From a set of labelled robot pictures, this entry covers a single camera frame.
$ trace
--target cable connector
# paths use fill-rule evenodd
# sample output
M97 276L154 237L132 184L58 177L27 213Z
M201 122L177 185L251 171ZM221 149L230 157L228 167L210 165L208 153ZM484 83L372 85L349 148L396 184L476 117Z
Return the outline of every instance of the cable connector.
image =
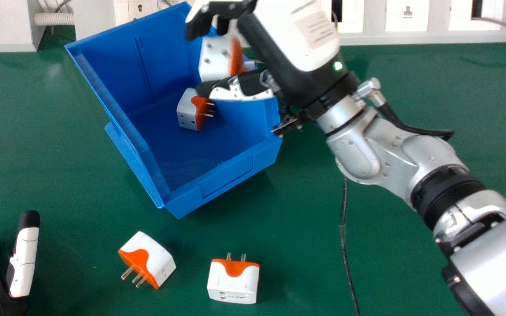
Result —
M231 253L225 259L212 260L206 286L208 296L220 302L255 304L259 268L259 264L246 262L245 255L240 261L231 260Z
M126 280L132 272L138 273L132 280L137 288L147 281L157 290L176 268L171 254L143 232L137 232L130 238L118 254L128 266L121 276L122 280Z

